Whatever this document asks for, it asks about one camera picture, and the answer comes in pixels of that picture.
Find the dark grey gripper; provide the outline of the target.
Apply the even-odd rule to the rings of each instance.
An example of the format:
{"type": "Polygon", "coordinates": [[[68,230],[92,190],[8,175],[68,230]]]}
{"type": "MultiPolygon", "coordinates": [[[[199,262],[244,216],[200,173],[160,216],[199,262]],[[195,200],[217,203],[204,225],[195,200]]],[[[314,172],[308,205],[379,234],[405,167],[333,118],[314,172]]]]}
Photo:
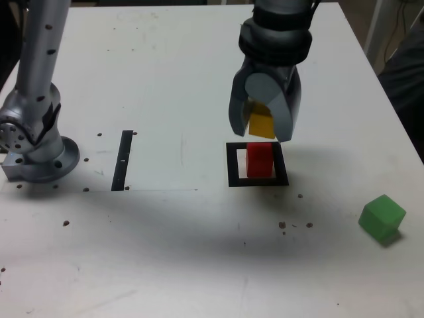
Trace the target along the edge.
{"type": "Polygon", "coordinates": [[[295,66],[271,66],[245,58],[235,74],[229,101],[233,132],[278,142],[292,139],[301,101],[295,66]]]}

